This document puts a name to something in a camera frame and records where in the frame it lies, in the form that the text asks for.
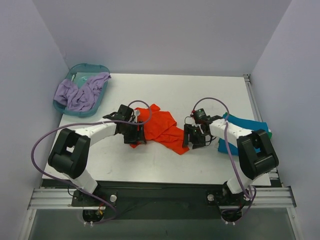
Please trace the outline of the orange t shirt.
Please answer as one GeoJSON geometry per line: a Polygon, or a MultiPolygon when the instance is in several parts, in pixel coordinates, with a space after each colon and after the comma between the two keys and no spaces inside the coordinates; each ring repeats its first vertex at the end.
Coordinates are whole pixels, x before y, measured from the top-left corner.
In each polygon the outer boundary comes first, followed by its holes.
{"type": "Polygon", "coordinates": [[[177,127],[177,122],[170,112],[162,111],[159,106],[152,104],[150,108],[137,107],[139,122],[144,125],[146,141],[154,141],[179,155],[188,152],[189,147],[183,147],[184,131],[177,127]]]}

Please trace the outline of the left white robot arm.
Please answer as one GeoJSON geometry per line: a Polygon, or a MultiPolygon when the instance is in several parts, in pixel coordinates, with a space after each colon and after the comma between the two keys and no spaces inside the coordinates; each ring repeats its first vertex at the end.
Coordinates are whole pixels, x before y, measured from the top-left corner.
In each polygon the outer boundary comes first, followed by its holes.
{"type": "Polygon", "coordinates": [[[115,135],[123,135],[125,144],[146,144],[144,124],[138,120],[138,109],[120,105],[118,111],[103,116],[100,122],[72,130],[63,128],[53,145],[48,165],[84,190],[83,200],[90,206],[101,201],[98,183],[87,171],[90,147],[115,135]]]}

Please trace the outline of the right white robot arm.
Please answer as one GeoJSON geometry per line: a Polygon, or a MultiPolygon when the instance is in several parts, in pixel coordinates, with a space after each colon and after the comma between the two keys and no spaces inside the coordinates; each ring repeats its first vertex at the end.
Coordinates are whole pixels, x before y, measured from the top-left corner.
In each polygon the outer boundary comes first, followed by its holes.
{"type": "Polygon", "coordinates": [[[208,136],[224,140],[234,171],[234,177],[225,183],[221,192],[222,200],[227,204],[237,201],[240,193],[250,199],[247,192],[250,185],[279,165],[265,130],[246,129],[219,116],[185,123],[182,146],[185,148],[191,143],[193,149],[205,147],[208,136]]]}

